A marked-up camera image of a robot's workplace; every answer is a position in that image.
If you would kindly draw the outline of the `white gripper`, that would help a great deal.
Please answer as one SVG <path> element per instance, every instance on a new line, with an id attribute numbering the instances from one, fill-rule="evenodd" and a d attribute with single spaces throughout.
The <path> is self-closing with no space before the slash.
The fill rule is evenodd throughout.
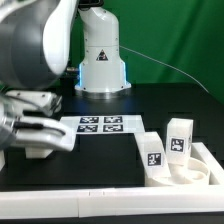
<path id="1" fill-rule="evenodd" d="M 13 131 L 15 147 L 71 152 L 75 145 L 74 130 L 53 119 L 24 116 L 13 123 Z"/>

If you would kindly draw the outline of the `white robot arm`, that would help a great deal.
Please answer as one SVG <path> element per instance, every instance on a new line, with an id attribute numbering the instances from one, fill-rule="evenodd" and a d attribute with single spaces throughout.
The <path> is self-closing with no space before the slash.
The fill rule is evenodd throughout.
<path id="1" fill-rule="evenodd" d="M 64 73 L 73 21 L 83 21 L 85 56 L 75 90 L 117 95 L 131 84 L 119 54 L 119 22 L 100 6 L 80 0 L 0 1 L 0 82 L 34 92 Z M 0 150 L 9 146 L 71 151 L 75 135 L 48 118 L 27 117 L 12 99 L 0 95 Z"/>

